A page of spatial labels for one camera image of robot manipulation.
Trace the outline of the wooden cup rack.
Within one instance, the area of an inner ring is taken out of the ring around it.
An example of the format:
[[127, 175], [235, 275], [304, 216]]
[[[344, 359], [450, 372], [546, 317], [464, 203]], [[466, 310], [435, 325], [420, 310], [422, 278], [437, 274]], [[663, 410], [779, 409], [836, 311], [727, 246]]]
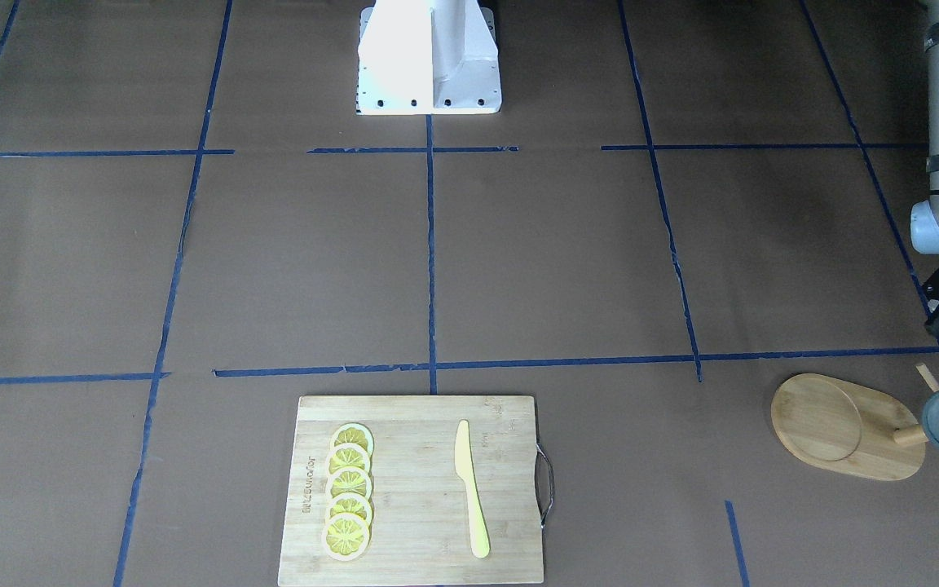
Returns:
[[[916, 370], [932, 395], [939, 391], [927, 365]], [[779, 442], [799, 461], [880, 482], [901, 482], [923, 465], [927, 447], [934, 446], [921, 415], [923, 409], [914, 415], [883, 391], [816, 373], [787, 379], [770, 405]]]

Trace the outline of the yellow plastic knife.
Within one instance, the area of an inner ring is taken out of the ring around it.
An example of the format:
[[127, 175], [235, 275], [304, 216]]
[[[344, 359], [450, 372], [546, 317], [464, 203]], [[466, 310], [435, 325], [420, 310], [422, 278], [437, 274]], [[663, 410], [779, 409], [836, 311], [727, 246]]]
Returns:
[[476, 474], [474, 474], [469, 420], [459, 420], [456, 427], [454, 466], [456, 475], [465, 486], [467, 535], [469, 535], [470, 551], [472, 551], [475, 558], [487, 558], [491, 554], [491, 537], [488, 534]]

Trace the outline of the bamboo cutting board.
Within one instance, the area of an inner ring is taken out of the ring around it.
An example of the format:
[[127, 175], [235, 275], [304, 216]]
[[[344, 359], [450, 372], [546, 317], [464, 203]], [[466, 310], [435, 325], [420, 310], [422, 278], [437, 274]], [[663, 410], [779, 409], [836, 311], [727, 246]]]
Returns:
[[[465, 486], [456, 475], [459, 420], [469, 420], [491, 554], [475, 558]], [[361, 557], [323, 549], [328, 453], [340, 425], [375, 437], [375, 509]], [[543, 510], [536, 490], [536, 402], [529, 396], [306, 396], [298, 402], [277, 564], [280, 586], [539, 584]]]

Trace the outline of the lemon slice one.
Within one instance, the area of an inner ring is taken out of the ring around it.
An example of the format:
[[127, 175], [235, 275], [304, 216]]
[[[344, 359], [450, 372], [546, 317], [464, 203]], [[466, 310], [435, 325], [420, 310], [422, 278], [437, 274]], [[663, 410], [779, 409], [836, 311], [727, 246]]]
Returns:
[[331, 445], [335, 447], [342, 444], [355, 444], [361, 447], [370, 457], [375, 453], [373, 433], [365, 425], [358, 422], [344, 423], [333, 432]]

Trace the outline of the lemon slice two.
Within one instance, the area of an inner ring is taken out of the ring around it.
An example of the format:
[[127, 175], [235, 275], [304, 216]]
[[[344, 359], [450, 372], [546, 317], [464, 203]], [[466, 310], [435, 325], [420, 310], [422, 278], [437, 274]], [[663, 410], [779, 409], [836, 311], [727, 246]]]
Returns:
[[357, 443], [341, 443], [332, 446], [328, 453], [328, 474], [335, 475], [346, 469], [357, 469], [369, 473], [372, 470], [372, 454]]

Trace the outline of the lemon slice three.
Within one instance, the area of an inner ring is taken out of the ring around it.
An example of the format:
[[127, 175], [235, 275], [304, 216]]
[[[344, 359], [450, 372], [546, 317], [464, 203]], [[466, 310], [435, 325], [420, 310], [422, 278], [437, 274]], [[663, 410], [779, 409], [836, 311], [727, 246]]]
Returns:
[[329, 497], [353, 493], [362, 498], [373, 496], [373, 479], [368, 471], [358, 466], [344, 466], [332, 472], [325, 480], [325, 491]]

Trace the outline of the lemon slice four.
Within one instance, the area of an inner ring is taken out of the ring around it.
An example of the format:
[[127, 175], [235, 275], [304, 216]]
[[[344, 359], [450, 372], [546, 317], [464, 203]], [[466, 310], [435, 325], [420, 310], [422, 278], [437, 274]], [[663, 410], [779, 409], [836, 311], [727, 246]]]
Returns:
[[331, 497], [325, 513], [328, 518], [339, 514], [355, 515], [368, 525], [373, 523], [373, 517], [375, 517], [372, 502], [359, 492], [342, 492]]

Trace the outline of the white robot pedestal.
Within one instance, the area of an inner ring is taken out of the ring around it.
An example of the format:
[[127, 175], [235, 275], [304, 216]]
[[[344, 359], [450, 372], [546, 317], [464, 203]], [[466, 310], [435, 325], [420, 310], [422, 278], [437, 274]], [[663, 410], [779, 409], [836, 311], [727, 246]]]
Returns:
[[359, 115], [502, 108], [496, 13], [479, 1], [377, 1], [360, 12], [357, 51]]

